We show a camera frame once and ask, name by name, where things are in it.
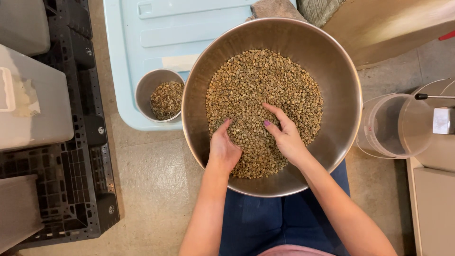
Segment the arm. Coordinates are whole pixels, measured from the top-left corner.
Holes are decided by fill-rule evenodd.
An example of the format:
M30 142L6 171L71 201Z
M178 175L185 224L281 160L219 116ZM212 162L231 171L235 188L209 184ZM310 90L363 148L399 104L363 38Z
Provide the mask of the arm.
M294 122L281 109L266 103L263 105L277 116L282 127L281 131L264 121L266 129L275 137L281 153L302 172L348 252L352 256L396 256L381 229L306 149Z
M230 123L231 120L226 119L212 135L209 160L180 256L218 255L229 173L242 155L240 147L228 137Z

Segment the small metal cup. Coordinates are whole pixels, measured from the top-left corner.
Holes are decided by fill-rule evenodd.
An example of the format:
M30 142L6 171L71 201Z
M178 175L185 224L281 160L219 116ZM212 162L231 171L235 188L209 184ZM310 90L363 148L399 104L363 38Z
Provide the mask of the small metal cup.
M155 114L153 114L152 109L150 108L150 96L155 89L164 82L179 82L185 86L183 78L177 72L166 68L160 68L145 74L137 83L134 92L134 99L139 112L147 119L157 123L169 122L178 117L182 112L180 110L177 115L166 120L158 120Z

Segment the stainless steel bowl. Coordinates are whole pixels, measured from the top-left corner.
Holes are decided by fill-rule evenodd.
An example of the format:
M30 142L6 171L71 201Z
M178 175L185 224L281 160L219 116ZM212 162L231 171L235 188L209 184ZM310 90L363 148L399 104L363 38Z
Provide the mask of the stainless steel bowl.
M360 124L362 93L355 67L341 45L321 29L294 19L263 18L240 24L215 39L197 59L183 91L182 122L188 145L205 168L210 150L205 96L214 73L232 56L270 49L306 69L319 84L324 108L321 129L308 146L330 173L351 147ZM229 178L242 194L279 197L308 188L299 170L288 164L268 178Z
M136 90L134 91L134 99L136 100L136 107L139 109L144 117L157 123L169 122L180 115L181 110L173 117L166 120L159 120L150 108L150 96L155 89L164 82L179 82L185 85L183 78L175 71L160 68L155 69L145 74L137 83Z

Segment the concrete floor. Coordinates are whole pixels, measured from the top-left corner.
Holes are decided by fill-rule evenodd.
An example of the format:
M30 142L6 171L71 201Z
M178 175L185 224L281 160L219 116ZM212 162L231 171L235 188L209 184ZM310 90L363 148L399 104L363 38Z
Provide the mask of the concrete floor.
M91 0L98 77L121 220L98 239L21 251L24 256L177 255L196 200L202 169L182 131L140 132L118 114L102 1ZM455 75L455 38L432 41L368 70L359 71L364 100L409 92ZM384 231L398 255L415 254L406 165L356 148L347 157L352 199Z

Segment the light blue container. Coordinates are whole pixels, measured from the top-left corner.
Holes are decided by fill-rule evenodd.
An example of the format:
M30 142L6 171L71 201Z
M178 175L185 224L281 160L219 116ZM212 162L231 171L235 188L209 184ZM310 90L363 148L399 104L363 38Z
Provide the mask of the light blue container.
M104 0L107 42L117 108L142 131L182 130L181 117L156 123L136 108L134 90L150 70L169 68L186 80L215 38L251 16L257 0Z

